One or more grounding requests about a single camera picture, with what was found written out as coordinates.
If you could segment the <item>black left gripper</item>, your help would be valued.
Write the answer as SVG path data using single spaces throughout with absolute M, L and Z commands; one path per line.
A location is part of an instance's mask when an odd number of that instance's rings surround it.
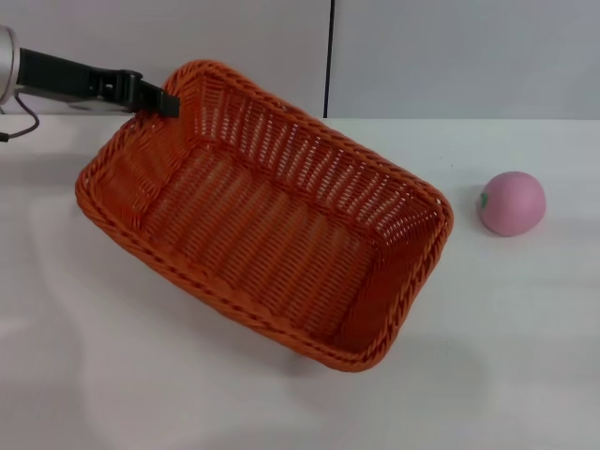
M 127 112 L 180 115 L 180 99 L 130 70 L 87 66 L 29 49 L 20 50 L 17 85 L 24 94 L 61 102 L 100 101 Z

